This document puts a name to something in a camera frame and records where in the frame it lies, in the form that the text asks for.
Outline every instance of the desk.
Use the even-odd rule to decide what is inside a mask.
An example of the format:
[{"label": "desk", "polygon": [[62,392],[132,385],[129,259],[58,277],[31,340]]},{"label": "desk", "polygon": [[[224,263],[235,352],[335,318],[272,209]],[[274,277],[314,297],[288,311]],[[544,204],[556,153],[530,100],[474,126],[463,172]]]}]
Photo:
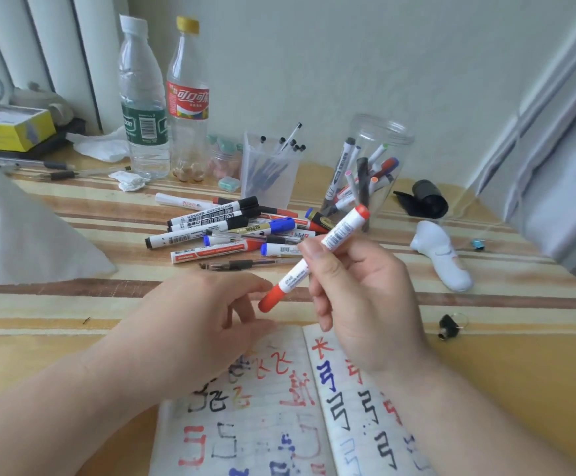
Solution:
[{"label": "desk", "polygon": [[[104,165],[71,149],[53,158],[81,168]],[[318,206],[330,173],[327,167],[301,167],[289,208],[303,213]],[[0,286],[0,392],[94,343],[160,281],[182,270],[199,270],[195,264],[173,266],[167,249],[145,248],[146,235],[163,232],[166,220],[185,213],[157,205],[156,192],[198,199],[225,194],[215,183],[182,184],[174,179],[150,183],[138,193],[119,191],[106,176],[61,183],[14,179],[101,248],[118,271],[97,279]],[[397,190],[408,191],[410,185],[408,180],[396,182]],[[444,226],[475,280],[471,291],[449,291],[429,260],[408,248],[419,219],[407,216],[393,198],[371,221],[371,236],[409,267],[427,332],[437,331],[445,313],[459,312],[468,319],[466,330],[454,341],[442,343],[430,336],[447,364],[576,458],[576,278],[499,223],[470,194],[454,186],[440,188],[452,207]],[[486,240],[484,252],[471,247],[476,238]],[[277,282],[289,267],[255,272]],[[293,324],[314,322],[305,285],[270,316]],[[155,408],[136,417],[80,474],[146,475],[155,418]]]}]

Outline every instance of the left hand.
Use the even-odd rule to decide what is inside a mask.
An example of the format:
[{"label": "left hand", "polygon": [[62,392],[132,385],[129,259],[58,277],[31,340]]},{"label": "left hand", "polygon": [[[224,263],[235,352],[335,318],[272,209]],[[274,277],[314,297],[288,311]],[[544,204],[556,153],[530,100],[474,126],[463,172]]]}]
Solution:
[{"label": "left hand", "polygon": [[[193,271],[167,279],[88,350],[92,364],[111,362],[123,396],[145,407],[187,395],[276,329],[256,318],[248,297],[270,288],[252,273]],[[233,325],[233,312],[241,324]]]}]

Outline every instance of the forearm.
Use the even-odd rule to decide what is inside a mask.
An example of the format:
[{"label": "forearm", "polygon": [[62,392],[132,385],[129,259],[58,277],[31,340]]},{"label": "forearm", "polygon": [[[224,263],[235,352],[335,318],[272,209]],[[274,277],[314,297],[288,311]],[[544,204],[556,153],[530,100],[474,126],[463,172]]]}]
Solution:
[{"label": "forearm", "polygon": [[445,366],[384,390],[442,476],[576,475],[565,456]]},{"label": "forearm", "polygon": [[0,476],[71,476],[143,409],[99,348],[61,359],[0,396]]}]

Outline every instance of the yellow bottle cap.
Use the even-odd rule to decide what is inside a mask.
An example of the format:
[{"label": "yellow bottle cap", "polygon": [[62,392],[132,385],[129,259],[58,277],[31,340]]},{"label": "yellow bottle cap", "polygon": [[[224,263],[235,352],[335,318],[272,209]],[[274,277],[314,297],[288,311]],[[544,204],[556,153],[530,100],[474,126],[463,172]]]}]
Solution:
[{"label": "yellow bottle cap", "polygon": [[185,33],[192,33],[194,35],[200,34],[200,22],[188,16],[177,17],[177,29]]}]

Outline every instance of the white bottle cap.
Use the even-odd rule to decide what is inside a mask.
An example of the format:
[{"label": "white bottle cap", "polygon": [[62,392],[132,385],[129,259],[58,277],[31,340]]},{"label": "white bottle cap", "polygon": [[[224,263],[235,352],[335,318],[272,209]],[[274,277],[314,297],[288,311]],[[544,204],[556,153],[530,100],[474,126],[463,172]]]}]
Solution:
[{"label": "white bottle cap", "polygon": [[122,28],[123,33],[129,33],[141,38],[147,38],[149,31],[147,20],[126,15],[120,15],[120,28]]}]

